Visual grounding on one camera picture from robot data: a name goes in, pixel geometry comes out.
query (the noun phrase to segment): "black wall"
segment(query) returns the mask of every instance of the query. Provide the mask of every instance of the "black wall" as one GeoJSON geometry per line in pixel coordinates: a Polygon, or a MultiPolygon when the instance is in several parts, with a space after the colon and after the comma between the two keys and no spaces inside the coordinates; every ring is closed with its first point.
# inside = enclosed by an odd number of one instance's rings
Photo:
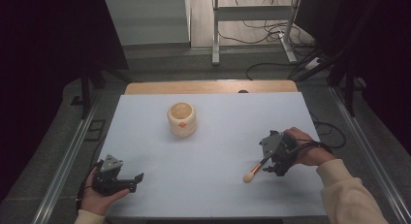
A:
{"type": "MultiPolygon", "coordinates": [[[[296,24],[315,37],[324,54],[336,54],[368,0],[301,0],[296,24]]],[[[347,53],[367,85],[369,106],[411,153],[411,0],[380,0],[347,53]]]]}
{"type": "Polygon", "coordinates": [[[2,200],[81,67],[127,63],[105,0],[0,0],[2,200]]]}

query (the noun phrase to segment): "gray floor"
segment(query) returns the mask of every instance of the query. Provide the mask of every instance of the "gray floor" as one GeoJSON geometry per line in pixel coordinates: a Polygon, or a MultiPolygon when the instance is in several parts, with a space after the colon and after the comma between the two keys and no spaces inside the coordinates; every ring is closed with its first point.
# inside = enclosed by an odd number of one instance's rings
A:
{"type": "MultiPolygon", "coordinates": [[[[184,45],[157,46],[152,48],[128,47],[125,49],[130,71],[123,74],[135,80],[246,80],[245,71],[253,64],[261,62],[285,63],[286,56],[281,47],[273,48],[229,48],[222,51],[221,63],[218,67],[211,65],[209,49],[193,50],[184,45]]],[[[249,73],[254,80],[285,80],[293,67],[267,66],[256,67],[249,73]]],[[[380,181],[368,166],[364,152],[354,138],[344,115],[338,108],[330,88],[325,83],[328,71],[324,71],[309,80],[298,83],[305,102],[311,112],[321,121],[334,124],[340,128],[347,138],[344,148],[334,153],[342,158],[354,176],[360,177],[364,185],[376,198],[384,215],[390,223],[400,223],[393,212],[390,201],[381,189],[380,181]]],[[[103,126],[107,133],[115,112],[119,96],[124,93],[126,83],[110,74],[104,73],[107,86],[94,90],[99,100],[93,116],[96,124],[104,119],[103,126]]],[[[81,107],[71,106],[75,96],[80,96],[79,81],[68,84],[64,91],[64,101],[60,110],[45,135],[35,156],[22,173],[18,182],[0,206],[0,223],[31,222],[53,179],[55,172],[64,158],[73,137],[81,125],[81,107]]],[[[411,176],[407,169],[411,159],[390,131],[375,116],[362,99],[361,92],[355,94],[356,120],[363,128],[364,134],[377,153],[390,179],[394,182],[400,196],[406,204],[411,203],[411,176]]],[[[318,129],[319,133],[327,131],[318,129]]],[[[76,218],[75,197],[79,184],[92,160],[98,142],[95,132],[87,132],[79,148],[76,160],[68,173],[67,180],[58,194],[55,206],[51,206],[48,223],[73,223],[76,218]]],[[[339,137],[334,133],[321,136],[323,142],[337,144],[339,137]]],[[[99,148],[94,161],[99,155],[99,148]]],[[[283,218],[283,223],[328,223],[327,217],[283,218]]],[[[136,223],[131,220],[112,220],[111,223],[136,223]]]]}

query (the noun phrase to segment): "white table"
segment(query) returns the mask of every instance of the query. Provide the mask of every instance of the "white table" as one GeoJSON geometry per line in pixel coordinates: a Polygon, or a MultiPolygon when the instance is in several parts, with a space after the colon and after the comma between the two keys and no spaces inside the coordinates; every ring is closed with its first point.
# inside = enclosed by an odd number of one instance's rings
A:
{"type": "Polygon", "coordinates": [[[144,173],[144,179],[136,193],[111,206],[108,216],[326,215],[315,167],[295,166],[284,177],[259,172],[251,183],[242,182],[263,158],[259,141],[269,130],[292,126],[318,141],[299,92],[123,95],[100,158],[112,154],[124,161],[119,178],[144,173]],[[198,112],[198,130],[187,139],[171,133],[166,115],[180,101],[198,112]]]}

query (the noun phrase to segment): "wooden table edge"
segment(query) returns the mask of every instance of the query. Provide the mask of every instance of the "wooden table edge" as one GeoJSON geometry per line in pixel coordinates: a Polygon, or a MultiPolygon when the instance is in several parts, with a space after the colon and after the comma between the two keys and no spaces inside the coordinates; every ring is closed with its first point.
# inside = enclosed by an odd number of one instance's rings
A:
{"type": "Polygon", "coordinates": [[[291,80],[194,80],[133,82],[126,95],[298,92],[291,80]]]}

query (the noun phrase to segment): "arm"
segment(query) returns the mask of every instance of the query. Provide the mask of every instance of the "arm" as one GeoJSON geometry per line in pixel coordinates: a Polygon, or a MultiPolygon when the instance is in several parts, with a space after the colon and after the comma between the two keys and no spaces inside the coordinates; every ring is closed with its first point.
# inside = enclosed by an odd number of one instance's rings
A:
{"type": "Polygon", "coordinates": [[[130,193],[128,189],[121,190],[111,196],[105,197],[91,188],[93,176],[97,168],[91,171],[84,186],[81,200],[81,209],[75,224],[103,224],[106,211],[115,201],[130,193]]]}
{"type": "MultiPolygon", "coordinates": [[[[312,141],[296,127],[284,133],[297,144],[312,141]]],[[[314,146],[301,150],[295,164],[318,166],[317,173],[324,183],[323,205],[331,223],[388,223],[372,195],[359,178],[350,175],[342,160],[314,146]]]]}

